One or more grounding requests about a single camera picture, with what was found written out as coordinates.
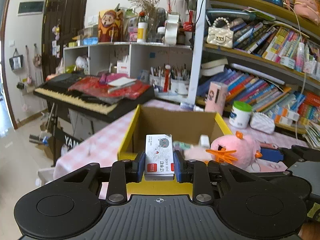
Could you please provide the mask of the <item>stack of paper books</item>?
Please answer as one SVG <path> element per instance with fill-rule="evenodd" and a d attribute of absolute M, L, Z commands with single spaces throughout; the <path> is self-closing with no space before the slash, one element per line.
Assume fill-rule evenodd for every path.
<path fill-rule="evenodd" d="M 320 149 L 320 131 L 319 125 L 313 122 L 310 122 L 305 126 L 306 133 L 303 137 L 307 140 L 308 145 L 316 150 Z"/>

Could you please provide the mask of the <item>pink fluffy plush pouch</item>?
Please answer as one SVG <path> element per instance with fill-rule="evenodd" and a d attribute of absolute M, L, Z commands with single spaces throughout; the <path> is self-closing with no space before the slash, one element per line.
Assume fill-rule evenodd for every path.
<path fill-rule="evenodd" d="M 189 149 L 184 150 L 184 159 L 185 160 L 198 160 L 198 161 L 211 161 L 213 159 L 213 155 L 206 151 L 205 147 L 194 146 Z"/>

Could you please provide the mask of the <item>orange white box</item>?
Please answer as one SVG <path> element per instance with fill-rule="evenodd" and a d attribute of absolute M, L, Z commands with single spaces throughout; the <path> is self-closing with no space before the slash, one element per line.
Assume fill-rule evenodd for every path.
<path fill-rule="evenodd" d="M 276 106 L 275 113 L 276 115 L 286 117 L 293 121 L 298 121 L 300 117 L 300 115 L 297 112 L 292 111 L 288 108 L 279 107 L 279 106 Z"/>
<path fill-rule="evenodd" d="M 291 126 L 293 123 L 293 120 L 277 114 L 273 114 L 271 118 L 274 120 L 275 124 Z"/>

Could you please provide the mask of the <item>mint green small gadget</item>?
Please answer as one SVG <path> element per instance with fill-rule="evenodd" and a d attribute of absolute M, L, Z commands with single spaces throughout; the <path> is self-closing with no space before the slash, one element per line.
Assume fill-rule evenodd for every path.
<path fill-rule="evenodd" d="M 191 144 L 187 144 L 185 142 L 180 142 L 180 141 L 174 141 L 172 143 L 173 149 L 176 151 L 185 151 L 191 148 Z"/>

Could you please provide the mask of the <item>yellow cardboard box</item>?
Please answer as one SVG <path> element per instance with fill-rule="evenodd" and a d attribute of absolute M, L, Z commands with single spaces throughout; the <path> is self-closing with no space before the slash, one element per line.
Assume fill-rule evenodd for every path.
<path fill-rule="evenodd" d="M 174 141 L 196 145 L 201 135 L 207 135 L 210 141 L 214 141 L 232 134 L 232 131 L 218 113 L 167 111 L 139 105 L 118 150 L 118 160 L 135 159 L 138 153 L 144 151 L 148 134 L 170 134 Z M 191 183 L 143 179 L 140 183 L 128 183 L 127 195 L 192 195 L 192 189 Z"/>

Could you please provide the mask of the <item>red packets pile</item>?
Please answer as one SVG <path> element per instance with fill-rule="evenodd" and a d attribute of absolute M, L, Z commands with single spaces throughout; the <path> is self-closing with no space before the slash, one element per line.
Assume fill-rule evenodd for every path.
<path fill-rule="evenodd" d="M 97 76 L 85 76 L 72 84 L 68 91 L 77 91 L 96 98 L 136 100 L 149 88 L 151 86 L 147 83 L 124 76 L 108 83 L 102 83 Z"/>

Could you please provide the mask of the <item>white charger plug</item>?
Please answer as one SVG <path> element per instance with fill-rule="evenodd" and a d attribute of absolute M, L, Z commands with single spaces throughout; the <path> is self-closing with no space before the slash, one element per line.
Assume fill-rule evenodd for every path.
<path fill-rule="evenodd" d="M 204 148 L 210 148 L 210 140 L 208 135 L 200 135 L 199 146 Z"/>

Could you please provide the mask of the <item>white staples box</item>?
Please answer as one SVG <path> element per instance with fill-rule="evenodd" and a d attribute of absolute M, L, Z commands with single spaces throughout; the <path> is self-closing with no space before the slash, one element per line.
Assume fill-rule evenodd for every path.
<path fill-rule="evenodd" d="M 174 179 L 172 135 L 149 134 L 146 136 L 144 177 L 147 181 Z"/>

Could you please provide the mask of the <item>dark wooden door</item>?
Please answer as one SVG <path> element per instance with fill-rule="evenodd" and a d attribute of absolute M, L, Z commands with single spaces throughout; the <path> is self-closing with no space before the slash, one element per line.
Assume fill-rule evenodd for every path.
<path fill-rule="evenodd" d="M 43 78 L 55 73 L 63 57 L 63 46 L 84 27 L 87 0 L 45 0 L 41 56 Z"/>

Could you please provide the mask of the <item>upper orange white box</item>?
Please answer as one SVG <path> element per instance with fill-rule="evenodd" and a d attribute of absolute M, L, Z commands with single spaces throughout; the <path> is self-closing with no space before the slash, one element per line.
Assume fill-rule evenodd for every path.
<path fill-rule="evenodd" d="M 276 106 L 275 113 L 276 115 L 286 117 L 293 121 L 298 121 L 300 117 L 300 115 L 297 112 L 292 111 L 288 108 L 279 107 L 279 106 Z"/>

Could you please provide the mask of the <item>pink plush bird toy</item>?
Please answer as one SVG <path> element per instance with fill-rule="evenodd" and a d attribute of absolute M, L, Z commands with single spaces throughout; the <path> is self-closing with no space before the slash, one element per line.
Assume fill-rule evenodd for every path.
<path fill-rule="evenodd" d="M 217 163 L 228 163 L 245 170 L 256 159 L 261 158 L 260 142 L 251 135 L 236 131 L 235 135 L 224 135 L 215 139 L 206 150 Z"/>

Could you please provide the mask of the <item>pink cylindrical humidifier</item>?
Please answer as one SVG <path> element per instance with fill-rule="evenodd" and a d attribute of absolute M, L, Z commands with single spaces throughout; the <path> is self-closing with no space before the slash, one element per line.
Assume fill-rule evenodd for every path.
<path fill-rule="evenodd" d="M 227 85 L 221 82 L 211 82 L 204 111 L 223 115 L 227 95 Z"/>

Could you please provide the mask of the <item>white quilted pearl purse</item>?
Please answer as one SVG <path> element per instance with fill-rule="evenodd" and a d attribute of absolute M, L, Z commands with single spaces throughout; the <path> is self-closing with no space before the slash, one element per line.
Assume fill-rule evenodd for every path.
<path fill-rule="evenodd" d="M 272 134 L 276 127 L 273 119 L 269 118 L 266 114 L 259 112 L 254 112 L 252 114 L 249 124 L 252 129 L 266 134 Z"/>

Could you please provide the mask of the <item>white ribbon roll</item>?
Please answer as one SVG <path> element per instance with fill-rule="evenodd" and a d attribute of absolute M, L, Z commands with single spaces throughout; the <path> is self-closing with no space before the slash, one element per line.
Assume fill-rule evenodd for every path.
<path fill-rule="evenodd" d="M 174 46 L 179 29 L 179 13 L 170 13 L 165 24 L 164 44 Z"/>

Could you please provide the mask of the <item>white yellow label bottle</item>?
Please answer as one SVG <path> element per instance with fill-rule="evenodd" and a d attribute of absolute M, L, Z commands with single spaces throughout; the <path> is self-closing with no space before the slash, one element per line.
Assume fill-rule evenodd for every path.
<path fill-rule="evenodd" d="M 137 28 L 137 43 L 146 42 L 146 33 L 148 30 L 147 22 L 139 22 Z"/>

